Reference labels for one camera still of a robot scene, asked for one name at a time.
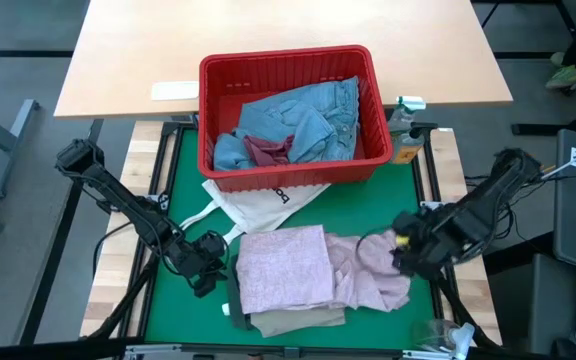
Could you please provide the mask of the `green table mat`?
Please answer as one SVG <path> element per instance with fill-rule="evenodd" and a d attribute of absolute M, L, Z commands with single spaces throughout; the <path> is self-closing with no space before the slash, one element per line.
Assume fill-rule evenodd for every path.
<path fill-rule="evenodd" d="M 397 214 L 413 212 L 417 206 L 411 166 L 384 165 L 365 182 L 331 185 L 285 224 L 321 224 L 326 231 L 338 235 L 362 236 L 389 226 Z M 409 297 L 405 306 L 389 313 L 349 309 L 342 326 L 306 328 L 265 338 L 258 330 L 235 328 L 224 315 L 222 306 L 228 301 L 226 282 L 218 282 L 215 290 L 198 298 L 184 278 L 161 267 L 151 296 L 145 339 L 219 345 L 404 349 L 413 344 L 414 325 L 434 317 L 427 281 L 414 278 Z"/>

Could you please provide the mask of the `clear bottle orange label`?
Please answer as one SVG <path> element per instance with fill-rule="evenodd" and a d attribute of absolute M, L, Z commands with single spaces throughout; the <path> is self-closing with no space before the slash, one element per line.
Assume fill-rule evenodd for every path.
<path fill-rule="evenodd" d="M 393 164 L 408 164 L 417 155 L 425 142 L 423 135 L 412 136 L 409 132 L 392 133 Z"/>

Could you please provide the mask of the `green label spray bottle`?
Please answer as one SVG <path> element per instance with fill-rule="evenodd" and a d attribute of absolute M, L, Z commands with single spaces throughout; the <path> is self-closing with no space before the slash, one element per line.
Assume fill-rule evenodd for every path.
<path fill-rule="evenodd" d="M 411 129 L 415 114 L 426 109 L 426 102 L 419 96 L 399 96 L 392 114 L 388 118 L 388 130 L 392 134 Z"/>

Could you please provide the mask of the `blue denim garment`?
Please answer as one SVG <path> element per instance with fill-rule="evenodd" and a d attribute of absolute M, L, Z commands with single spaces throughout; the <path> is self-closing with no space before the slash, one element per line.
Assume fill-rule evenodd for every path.
<path fill-rule="evenodd" d="M 213 168 L 263 167 L 249 157 L 243 144 L 246 135 L 273 142 L 293 135 L 289 164 L 349 161 L 354 157 L 358 130 L 358 78 L 295 88 L 244 104 L 238 125 L 217 139 Z"/>

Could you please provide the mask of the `light wooden desk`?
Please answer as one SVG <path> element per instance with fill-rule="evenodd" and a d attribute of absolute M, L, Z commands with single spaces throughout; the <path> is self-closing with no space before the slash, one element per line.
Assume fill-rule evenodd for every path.
<path fill-rule="evenodd" d="M 194 111 L 153 87 L 196 80 L 212 54 L 334 45 L 370 51 L 386 104 L 512 99 L 470 0 L 91 0 L 55 116 Z"/>

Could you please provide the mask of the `black desk foot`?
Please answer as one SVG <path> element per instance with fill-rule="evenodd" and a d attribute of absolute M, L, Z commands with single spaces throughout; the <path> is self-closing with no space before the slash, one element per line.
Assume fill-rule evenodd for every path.
<path fill-rule="evenodd" d="M 576 119 L 565 125 L 514 123 L 510 129 L 516 136 L 556 136 L 562 129 L 576 131 Z"/>

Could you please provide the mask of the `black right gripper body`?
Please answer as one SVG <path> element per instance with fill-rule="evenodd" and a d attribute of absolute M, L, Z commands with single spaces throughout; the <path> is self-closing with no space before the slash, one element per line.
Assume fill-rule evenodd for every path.
<path fill-rule="evenodd" d="M 437 212 L 417 212 L 419 227 L 407 247 L 392 251 L 392 265 L 407 276 L 425 280 L 441 277 L 441 269 L 453 265 L 464 255 L 463 239 L 450 235 L 445 220 Z"/>

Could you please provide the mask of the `red plastic laundry basket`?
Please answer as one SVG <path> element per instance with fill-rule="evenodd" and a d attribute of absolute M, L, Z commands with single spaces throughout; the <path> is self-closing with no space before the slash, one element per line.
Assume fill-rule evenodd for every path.
<path fill-rule="evenodd" d="M 244 103 L 325 81 L 359 80 L 359 139 L 347 161 L 218 171 L 217 139 L 237 125 Z M 199 67 L 198 169 L 223 192 L 365 181 L 393 155 L 369 50 L 345 45 L 210 55 Z"/>

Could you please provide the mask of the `white label strip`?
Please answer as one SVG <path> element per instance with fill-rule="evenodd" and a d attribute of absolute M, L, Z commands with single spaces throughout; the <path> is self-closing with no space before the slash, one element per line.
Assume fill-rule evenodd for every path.
<path fill-rule="evenodd" d="M 191 100 L 199 96 L 198 81 L 157 82 L 152 85 L 153 101 Z"/>

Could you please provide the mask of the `pink garment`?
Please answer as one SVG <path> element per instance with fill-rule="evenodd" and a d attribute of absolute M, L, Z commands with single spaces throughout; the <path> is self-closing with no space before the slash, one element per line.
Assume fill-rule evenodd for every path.
<path fill-rule="evenodd" d="M 245 235 L 236 265 L 242 310 L 400 309 L 411 279 L 392 265 L 394 249 L 391 230 L 339 236 L 314 225 Z"/>

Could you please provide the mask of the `dark green shirt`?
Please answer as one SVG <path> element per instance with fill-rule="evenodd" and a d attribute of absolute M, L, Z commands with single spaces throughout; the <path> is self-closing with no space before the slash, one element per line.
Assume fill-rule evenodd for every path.
<path fill-rule="evenodd" d="M 238 255 L 232 255 L 227 269 L 227 296 L 229 317 L 237 329 L 250 331 L 254 329 L 249 315 L 244 314 L 241 304 L 238 273 L 236 269 Z"/>

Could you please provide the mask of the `grey desk leg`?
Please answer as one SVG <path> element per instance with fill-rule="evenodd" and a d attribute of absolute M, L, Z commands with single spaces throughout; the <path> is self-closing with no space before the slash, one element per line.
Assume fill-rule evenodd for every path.
<path fill-rule="evenodd" d="M 18 148 L 23 141 L 28 122 L 40 109 L 34 99 L 26 99 L 19 109 L 12 126 L 7 129 L 0 124 L 0 199 L 6 196 L 6 186 Z"/>

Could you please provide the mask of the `clear spray bottle white nozzle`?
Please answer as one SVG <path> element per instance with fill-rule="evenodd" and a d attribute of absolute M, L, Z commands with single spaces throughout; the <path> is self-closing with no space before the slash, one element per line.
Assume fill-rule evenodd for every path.
<path fill-rule="evenodd" d="M 441 354 L 448 360 L 466 360 L 475 328 L 470 323 L 457 325 L 449 320 L 433 319 L 412 326 L 412 339 L 423 351 Z"/>

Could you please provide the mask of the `beige shirt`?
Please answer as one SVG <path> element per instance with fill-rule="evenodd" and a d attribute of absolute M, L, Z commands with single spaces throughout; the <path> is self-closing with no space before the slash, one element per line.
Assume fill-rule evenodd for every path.
<path fill-rule="evenodd" d="M 251 324 L 264 338 L 311 327 L 344 325 L 344 308 L 312 308 L 306 310 L 271 310 L 250 315 Z"/>

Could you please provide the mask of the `white canvas tote bag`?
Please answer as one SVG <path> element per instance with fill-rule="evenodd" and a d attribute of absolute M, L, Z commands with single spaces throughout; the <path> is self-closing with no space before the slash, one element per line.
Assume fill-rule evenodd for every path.
<path fill-rule="evenodd" d="M 206 180 L 202 187 L 211 201 L 202 211 L 185 219 L 180 224 L 181 229 L 186 230 L 220 208 L 234 223 L 223 236 L 231 244 L 242 234 L 276 230 L 294 213 L 321 195 L 330 184 L 222 192 L 214 180 Z"/>

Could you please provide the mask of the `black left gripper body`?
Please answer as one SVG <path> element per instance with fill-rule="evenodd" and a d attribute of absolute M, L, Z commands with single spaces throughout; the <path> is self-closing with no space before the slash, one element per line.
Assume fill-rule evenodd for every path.
<path fill-rule="evenodd" d="M 205 254 L 196 243 L 177 243 L 167 248 L 167 260 L 174 271 L 187 280 L 198 298 L 216 289 L 219 281 L 227 280 L 221 258 Z"/>

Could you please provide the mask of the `maroon garment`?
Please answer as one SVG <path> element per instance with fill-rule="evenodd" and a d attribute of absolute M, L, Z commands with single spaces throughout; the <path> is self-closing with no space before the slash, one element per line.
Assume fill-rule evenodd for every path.
<path fill-rule="evenodd" d="M 255 165 L 265 167 L 289 164 L 289 152 L 293 141 L 293 135 L 286 137 L 281 142 L 273 142 L 246 135 L 243 139 L 243 144 Z"/>

